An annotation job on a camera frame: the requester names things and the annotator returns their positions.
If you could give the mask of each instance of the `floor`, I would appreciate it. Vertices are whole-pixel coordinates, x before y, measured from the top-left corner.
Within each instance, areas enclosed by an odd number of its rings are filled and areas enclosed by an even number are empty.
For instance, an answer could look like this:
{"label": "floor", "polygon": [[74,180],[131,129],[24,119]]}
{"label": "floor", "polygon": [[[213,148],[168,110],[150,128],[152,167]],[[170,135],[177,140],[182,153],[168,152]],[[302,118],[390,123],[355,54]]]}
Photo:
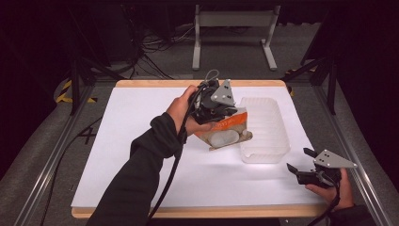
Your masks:
{"label": "floor", "polygon": [[[264,30],[260,28],[218,28],[202,32],[202,51],[199,71],[191,70],[194,41],[192,36],[178,42],[165,51],[148,53],[147,56],[173,78],[203,79],[212,69],[220,71],[219,78],[230,79],[279,79],[290,69],[298,68],[319,24],[277,26],[271,48],[278,65],[275,72],[270,72],[260,46]],[[158,79],[159,76],[148,60],[139,60],[132,70],[122,75],[132,79]],[[315,149],[329,149],[345,155],[349,150],[364,168],[363,177],[370,181],[371,187],[362,187],[358,172],[351,170],[356,203],[368,204],[372,213],[377,213],[376,221],[381,225],[393,225],[399,217],[399,195],[390,179],[375,160],[372,151],[359,131],[350,108],[338,86],[336,94],[336,113],[331,117],[324,108],[323,99],[318,93],[326,91],[326,84],[314,88],[308,82],[309,75],[287,83],[293,89],[293,101],[304,129]],[[83,95],[95,98],[97,102],[85,103],[74,117],[70,117],[72,105],[59,103],[32,137],[26,142],[6,176],[0,182],[0,225],[40,225],[44,216],[49,194],[52,199],[45,215],[43,225],[85,225],[84,219],[71,215],[71,202],[74,191],[88,159],[104,113],[109,95],[115,81],[99,76],[93,88],[85,89]],[[54,176],[42,179],[42,188],[37,196],[32,191],[41,174],[49,166],[49,159],[54,158],[57,147],[63,147],[65,154],[60,160]],[[374,201],[367,196],[374,193]],[[280,218],[280,225],[306,225],[311,218]]]}

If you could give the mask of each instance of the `white tray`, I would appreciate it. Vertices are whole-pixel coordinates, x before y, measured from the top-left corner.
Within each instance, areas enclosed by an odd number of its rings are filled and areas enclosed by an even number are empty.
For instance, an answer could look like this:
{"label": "white tray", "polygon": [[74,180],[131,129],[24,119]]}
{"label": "white tray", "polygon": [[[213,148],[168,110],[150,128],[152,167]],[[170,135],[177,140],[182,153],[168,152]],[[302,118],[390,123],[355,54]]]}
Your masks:
{"label": "white tray", "polygon": [[290,142],[278,103],[272,98],[244,97],[240,106],[247,108],[247,129],[253,139],[240,143],[245,163],[278,163],[290,149]]}

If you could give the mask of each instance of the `gray carpet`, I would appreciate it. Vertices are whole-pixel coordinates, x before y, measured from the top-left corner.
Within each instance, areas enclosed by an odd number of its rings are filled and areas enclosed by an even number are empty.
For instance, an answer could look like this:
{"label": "gray carpet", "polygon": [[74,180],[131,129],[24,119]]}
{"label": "gray carpet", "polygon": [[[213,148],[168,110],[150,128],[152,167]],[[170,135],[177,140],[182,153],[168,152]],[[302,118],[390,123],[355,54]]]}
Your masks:
{"label": "gray carpet", "polygon": [[[264,31],[259,28],[250,28],[244,34],[235,34],[226,29],[205,30],[202,36],[200,70],[197,72],[191,70],[194,49],[192,40],[177,43],[163,52],[148,53],[148,56],[165,73],[176,78],[203,79],[209,70],[218,69],[220,78],[277,79],[283,77],[285,71],[299,67],[299,61],[308,48],[317,28],[317,24],[276,27],[271,44],[278,65],[276,72],[268,70],[267,62],[259,43]],[[144,61],[139,60],[138,63],[144,70],[156,73]],[[143,69],[136,66],[135,79],[155,78]],[[124,75],[128,77],[130,73],[131,71],[126,72]],[[314,148],[330,149],[340,153],[341,148],[338,140],[331,125],[328,123],[321,104],[315,96],[313,88],[307,82],[307,78],[308,76],[304,74],[288,84],[288,86],[293,87],[293,100],[299,118]],[[69,140],[72,140],[73,136],[103,115],[115,82],[108,82],[109,79],[106,77],[102,77],[100,80],[102,81],[96,84],[90,94],[91,97],[98,98],[98,102],[85,104],[77,124],[72,129],[72,135]],[[71,107],[72,105],[68,103],[58,104],[56,110],[49,115],[25,144],[8,173],[0,182],[0,225],[12,225],[15,222],[38,175],[62,133],[69,118]],[[356,154],[375,188],[376,195],[381,200],[381,205],[387,212],[391,222],[398,222],[399,217],[395,214],[399,210],[398,192],[376,162],[339,88],[336,112],[336,118],[343,128],[343,133],[356,150]],[[99,125],[100,123],[98,122],[92,126],[92,133],[97,132]],[[66,151],[56,177],[53,197],[44,225],[85,225],[85,220],[72,217],[70,205],[93,141],[93,137],[88,140],[88,143],[86,143],[86,137],[79,137]],[[365,203],[355,181],[353,178],[351,180],[356,203]],[[28,225],[40,224],[48,191],[49,186]],[[287,226],[307,225],[307,223],[311,222],[311,218],[281,218],[279,222],[281,225]]]}

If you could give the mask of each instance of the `black sweatshirt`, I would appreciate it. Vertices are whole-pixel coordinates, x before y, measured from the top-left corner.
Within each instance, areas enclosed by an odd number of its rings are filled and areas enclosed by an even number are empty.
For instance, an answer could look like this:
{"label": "black sweatshirt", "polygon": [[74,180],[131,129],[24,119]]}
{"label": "black sweatshirt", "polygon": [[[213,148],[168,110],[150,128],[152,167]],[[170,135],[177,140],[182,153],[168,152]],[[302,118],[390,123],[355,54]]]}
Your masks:
{"label": "black sweatshirt", "polygon": [[[130,159],[106,189],[88,220],[88,226],[144,226],[147,223],[163,160],[181,152],[183,148],[177,139],[174,121],[168,113],[154,118],[151,127],[132,142]],[[353,223],[353,220],[361,222],[367,218],[373,221],[367,209],[360,208],[357,206],[337,211],[330,217],[340,222],[337,225],[373,225]]]}

